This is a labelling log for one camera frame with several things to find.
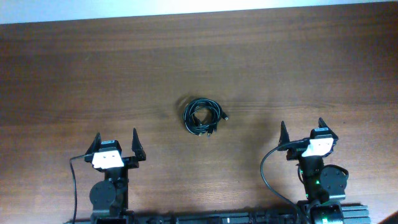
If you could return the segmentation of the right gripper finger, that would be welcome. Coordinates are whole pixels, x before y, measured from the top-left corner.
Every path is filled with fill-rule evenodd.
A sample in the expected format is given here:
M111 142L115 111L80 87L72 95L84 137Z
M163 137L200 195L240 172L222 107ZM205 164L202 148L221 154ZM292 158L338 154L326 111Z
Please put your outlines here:
M318 127L319 128L328 128L326 122L322 118L318 119Z
M289 142L290 142L290 138L289 138L289 133L287 131L285 122L281 121L281 124L280 124L280 137L279 137L278 146L287 144Z

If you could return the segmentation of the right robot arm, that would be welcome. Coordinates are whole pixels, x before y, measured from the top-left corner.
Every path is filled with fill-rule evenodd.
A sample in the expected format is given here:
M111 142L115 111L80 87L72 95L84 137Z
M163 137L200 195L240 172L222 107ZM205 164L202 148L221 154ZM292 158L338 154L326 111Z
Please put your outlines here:
M333 164L324 164L338 141L338 136L322 118L310 136L291 141L284 122L280 125L278 146L287 152L288 161L298 162L299 179L304 185L307 200L298 204L300 211L311 223L343 223L341 201L346 198L345 188L349 172Z

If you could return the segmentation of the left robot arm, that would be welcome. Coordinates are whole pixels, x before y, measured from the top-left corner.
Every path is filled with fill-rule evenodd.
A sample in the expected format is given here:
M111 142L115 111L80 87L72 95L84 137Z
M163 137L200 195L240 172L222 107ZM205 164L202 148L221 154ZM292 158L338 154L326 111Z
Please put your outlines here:
M85 162L104 174L104 179L90 190L91 223L136 222L134 213L128 210L128 172L139 168L139 163L146 160L136 129L132 131L131 150L133 156L123 157L117 140L102 141L100 133L97 133L86 151Z

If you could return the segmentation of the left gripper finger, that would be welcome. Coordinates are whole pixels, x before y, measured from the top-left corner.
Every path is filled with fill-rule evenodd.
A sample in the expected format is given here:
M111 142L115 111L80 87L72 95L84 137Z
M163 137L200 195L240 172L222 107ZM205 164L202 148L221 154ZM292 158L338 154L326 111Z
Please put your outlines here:
M143 151L142 144L139 140L137 129L134 128L132 132L132 144L131 149L134 153L141 153Z
M89 155L97 152L100 148L100 145L101 145L101 135L100 133L96 133L93 142L91 143L90 147L88 148L85 154Z

